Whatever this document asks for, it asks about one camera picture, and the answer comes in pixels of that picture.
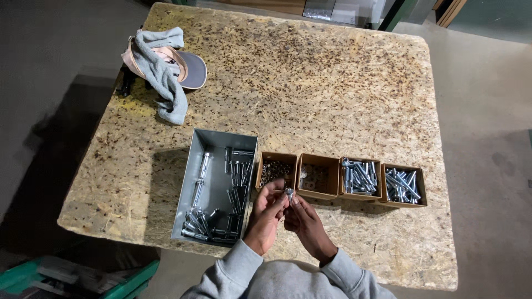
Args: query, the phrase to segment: gray towel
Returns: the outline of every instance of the gray towel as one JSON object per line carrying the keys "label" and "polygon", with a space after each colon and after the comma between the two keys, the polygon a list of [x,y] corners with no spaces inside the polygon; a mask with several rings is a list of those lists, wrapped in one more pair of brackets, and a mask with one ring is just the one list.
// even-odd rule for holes
{"label": "gray towel", "polygon": [[157,102],[159,105],[159,116],[171,123],[183,124],[185,114],[187,114],[187,97],[177,78],[173,75],[176,69],[171,69],[152,48],[171,46],[181,48],[183,42],[183,30],[179,27],[162,31],[151,32],[138,30],[135,37],[137,47],[132,47],[131,51],[139,69],[146,76],[146,80],[157,90],[157,92],[168,101]]}

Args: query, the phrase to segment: gray sweatshirt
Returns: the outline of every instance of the gray sweatshirt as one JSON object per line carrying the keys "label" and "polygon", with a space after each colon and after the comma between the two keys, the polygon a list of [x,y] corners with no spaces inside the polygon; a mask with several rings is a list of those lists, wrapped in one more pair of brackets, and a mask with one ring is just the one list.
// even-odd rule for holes
{"label": "gray sweatshirt", "polygon": [[297,261],[263,261],[239,240],[181,298],[395,298],[340,248],[321,269]]}

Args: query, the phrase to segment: right hand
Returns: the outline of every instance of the right hand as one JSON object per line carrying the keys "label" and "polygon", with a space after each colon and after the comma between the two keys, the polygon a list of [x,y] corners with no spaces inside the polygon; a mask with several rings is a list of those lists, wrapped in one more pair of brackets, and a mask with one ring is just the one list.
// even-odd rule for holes
{"label": "right hand", "polygon": [[294,194],[290,207],[284,210],[285,229],[296,233],[303,247],[320,261],[320,268],[333,260],[338,248],[327,236],[312,205]]}

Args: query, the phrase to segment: small cardboard box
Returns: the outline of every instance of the small cardboard box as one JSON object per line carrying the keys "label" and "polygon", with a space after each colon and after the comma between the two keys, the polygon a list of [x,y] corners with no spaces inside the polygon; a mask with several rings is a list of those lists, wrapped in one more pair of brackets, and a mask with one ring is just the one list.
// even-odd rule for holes
{"label": "small cardboard box", "polygon": [[288,174],[288,178],[291,180],[290,186],[292,189],[296,187],[296,173],[297,173],[297,155],[283,154],[274,152],[262,152],[259,158],[259,166],[257,167],[257,179],[255,182],[255,189],[260,192],[262,187],[260,186],[262,179],[262,166],[266,161],[280,161],[292,165],[292,172]]}
{"label": "small cardboard box", "polygon": [[[392,202],[388,200],[388,196],[386,195],[386,169],[387,168],[396,168],[397,170],[404,170],[404,171],[410,171],[415,170],[417,171],[417,174],[415,176],[416,184],[418,185],[418,193],[421,196],[421,199],[419,202],[421,204],[412,204],[412,203],[399,203],[399,202]],[[427,206],[427,194],[425,192],[425,180],[423,179],[423,170],[421,168],[417,167],[410,167],[410,166],[404,166],[404,165],[397,165],[397,164],[390,164],[390,163],[382,163],[380,165],[380,177],[381,177],[381,194],[382,198],[379,200],[372,201],[370,203],[372,204],[378,204],[378,205],[385,205],[385,206],[393,206],[393,207],[423,207]]]}
{"label": "small cardboard box", "polygon": [[[305,190],[299,188],[299,179],[301,176],[301,166],[303,164],[318,165],[329,169],[327,179],[327,193],[321,193],[311,190]],[[296,177],[296,190],[297,194],[301,196],[308,196],[318,198],[322,200],[333,200],[338,197],[338,172],[339,163],[338,158],[331,158],[325,156],[318,156],[312,154],[301,154],[299,161],[297,162],[297,177]]]}
{"label": "small cardboard box", "polygon": [[381,186],[380,186],[380,182],[381,182],[381,176],[380,176],[380,161],[379,160],[374,160],[374,159],[365,159],[365,158],[351,158],[351,157],[346,157],[349,159],[349,161],[360,161],[360,162],[374,162],[375,164],[375,174],[377,174],[377,186],[375,187],[375,189],[377,189],[377,191],[375,192],[375,195],[374,196],[370,196],[370,195],[360,195],[360,194],[351,194],[351,193],[345,193],[344,192],[344,168],[342,166],[342,161],[344,160],[345,157],[342,157],[340,159],[340,174],[339,174],[339,180],[338,180],[338,197],[339,198],[345,198],[345,199],[348,199],[348,200],[357,200],[357,201],[372,201],[372,200],[379,200],[382,198],[382,190],[381,190]]}

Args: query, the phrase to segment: person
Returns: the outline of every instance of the person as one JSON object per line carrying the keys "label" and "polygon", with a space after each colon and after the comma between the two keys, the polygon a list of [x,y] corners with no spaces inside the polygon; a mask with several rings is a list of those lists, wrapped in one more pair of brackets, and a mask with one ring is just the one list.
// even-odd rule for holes
{"label": "person", "polygon": [[[202,276],[181,298],[395,298],[372,273],[360,269],[327,236],[318,214],[295,194],[290,203],[284,180],[266,184],[253,204],[244,239]],[[264,262],[277,225],[294,232],[319,268],[300,261]]]}

